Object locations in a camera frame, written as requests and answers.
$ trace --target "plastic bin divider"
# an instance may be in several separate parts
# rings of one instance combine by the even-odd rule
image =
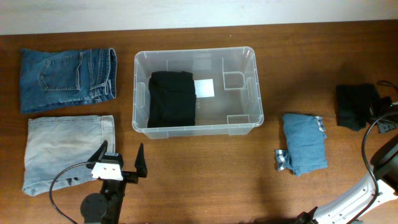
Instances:
[[[224,90],[243,90],[244,75],[241,72],[223,72]]]
[[[253,80],[252,77],[248,78],[248,95],[249,101],[254,103],[254,93],[253,93]]]
[[[139,106],[140,108],[145,106],[145,91],[146,91],[145,83],[143,82],[137,83],[137,94],[139,98],[138,102],[136,102],[136,106]]]
[[[247,124],[250,123],[248,114],[227,115],[226,121],[228,124]]]
[[[260,84],[257,83],[257,97],[261,99]]]

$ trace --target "black folded clothing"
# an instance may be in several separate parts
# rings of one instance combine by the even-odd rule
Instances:
[[[338,85],[336,87],[338,102],[338,126],[354,131],[366,127],[371,117],[371,103],[380,96],[373,84]]]
[[[197,96],[192,76],[189,72],[152,73],[148,128],[195,125]]]

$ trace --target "light blue jeans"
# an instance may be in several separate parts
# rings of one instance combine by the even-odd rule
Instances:
[[[113,116],[71,116],[29,120],[22,191],[30,196],[48,192],[65,168],[86,162],[104,140],[115,151]],[[91,169],[80,166],[64,173],[53,189],[94,180]]]
[[[39,52],[22,49],[21,113],[115,99],[114,49]]]
[[[278,170],[288,168],[300,177],[327,168],[322,117],[287,113],[283,120],[288,150],[276,150]]]

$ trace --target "black cable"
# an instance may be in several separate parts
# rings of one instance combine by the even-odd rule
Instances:
[[[372,120],[372,121],[374,121],[374,120],[377,120],[378,118],[370,118],[370,120]],[[389,120],[389,119],[380,119],[379,121],[384,121],[384,122],[390,122],[390,123],[396,123],[395,121],[391,121],[391,120]]]
[[[368,129],[368,131],[366,131],[366,134],[365,134],[364,137],[363,137],[363,140],[362,140],[362,149],[361,149],[361,150],[362,150],[362,159],[363,159],[363,161],[364,161],[364,163],[365,163],[365,166],[366,166],[366,168],[367,168],[367,170],[368,170],[368,172],[369,172],[369,174],[370,174],[370,176],[372,177],[372,180],[373,180],[373,182],[374,182],[374,186],[375,186],[374,195],[373,195],[372,200],[368,203],[368,205],[367,205],[366,207],[364,207],[364,208],[363,208],[354,218],[352,218],[347,224],[352,223],[352,222],[355,221],[357,218],[359,218],[367,209],[369,209],[369,208],[372,206],[372,204],[376,201],[377,197],[379,196],[379,184],[377,184],[376,177],[374,176],[373,170],[372,170],[371,166],[369,165],[368,159],[366,158],[365,144],[366,144],[366,140],[367,140],[367,138],[368,138],[368,136],[369,136],[369,133],[371,132],[373,126],[374,126],[379,120],[382,120],[383,118],[386,118],[386,117],[388,117],[388,116],[393,116],[393,115],[398,115],[398,111],[393,111],[393,112],[390,112],[390,113],[385,113],[385,114],[383,114],[382,116],[380,116],[377,120],[375,120],[375,121],[371,124],[371,126],[370,126],[369,129]]]
[[[377,82],[378,85],[382,85],[382,86],[389,86],[389,87],[393,87],[394,89],[396,89],[396,92],[398,92],[398,85],[393,84],[392,82],[386,81],[386,80],[379,80]]]
[[[54,184],[56,183],[57,179],[58,179],[62,174],[64,174],[66,171],[68,171],[68,170],[70,170],[70,169],[73,169],[73,168],[75,168],[75,167],[83,166],[83,165],[90,164],[90,163],[92,163],[92,162],[81,162],[81,163],[72,165],[72,166],[70,166],[70,167],[64,169],[63,171],[61,171],[61,173],[59,173],[59,174],[54,178],[54,180],[52,181],[52,183],[51,183],[51,185],[50,185],[49,197],[50,197],[50,202],[51,202],[52,206],[55,208],[55,210],[56,210],[59,214],[61,214],[63,217],[65,217],[67,220],[69,220],[70,222],[72,222],[72,223],[74,223],[74,224],[77,224],[77,222],[76,222],[75,220],[69,218],[69,217],[68,217],[66,214],[64,214],[63,212],[61,212],[61,210],[55,205],[55,202],[54,202],[54,200],[52,199],[52,188],[54,187]]]

